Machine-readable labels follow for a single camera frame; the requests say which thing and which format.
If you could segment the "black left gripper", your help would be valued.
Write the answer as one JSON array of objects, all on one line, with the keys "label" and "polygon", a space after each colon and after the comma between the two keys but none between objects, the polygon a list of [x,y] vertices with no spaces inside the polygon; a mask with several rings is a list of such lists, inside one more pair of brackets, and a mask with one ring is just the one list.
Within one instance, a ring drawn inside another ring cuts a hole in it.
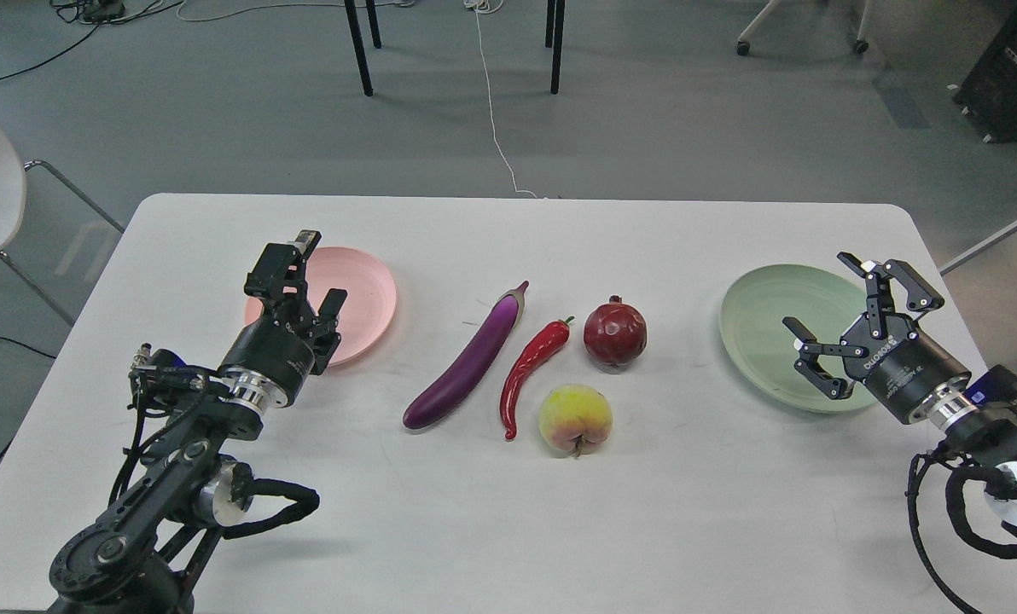
[{"label": "black left gripper", "polygon": [[270,242],[246,277],[246,295],[281,302],[240,331],[220,376],[230,382],[230,401],[250,409],[290,407],[310,374],[322,374],[340,346],[338,318],[348,296],[330,288],[318,314],[306,302],[306,265],[322,235],[301,230],[294,240]]}]

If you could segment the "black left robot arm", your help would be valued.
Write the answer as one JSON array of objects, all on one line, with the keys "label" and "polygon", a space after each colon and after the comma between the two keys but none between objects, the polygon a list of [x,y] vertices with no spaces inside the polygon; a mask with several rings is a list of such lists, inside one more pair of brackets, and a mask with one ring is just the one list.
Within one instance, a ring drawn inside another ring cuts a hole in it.
[{"label": "black left robot arm", "polygon": [[290,407],[340,346],[345,290],[307,298],[307,260],[321,234],[271,242],[247,273],[260,302],[215,369],[142,345],[131,362],[131,444],[109,506],[56,553],[52,613],[189,613],[219,542],[243,539],[317,510],[310,487],[258,478],[223,452],[259,438],[270,408]]}]

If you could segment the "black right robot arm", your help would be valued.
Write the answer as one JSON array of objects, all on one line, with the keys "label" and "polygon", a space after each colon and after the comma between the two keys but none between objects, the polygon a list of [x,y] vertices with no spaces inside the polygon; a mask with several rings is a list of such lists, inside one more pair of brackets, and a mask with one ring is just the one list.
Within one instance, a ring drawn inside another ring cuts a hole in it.
[{"label": "black right robot arm", "polygon": [[909,464],[908,525],[933,584],[962,613],[972,613],[929,559],[917,501],[930,467],[944,466],[946,514],[957,536],[978,552],[1017,560],[1017,378],[995,367],[970,385],[968,370],[921,330],[922,316],[944,299],[907,262],[863,261],[849,252],[839,260],[864,280],[866,308],[833,345],[785,317],[798,352],[794,369],[828,400],[846,400],[860,384],[899,423],[929,420],[943,433],[934,450]]}]

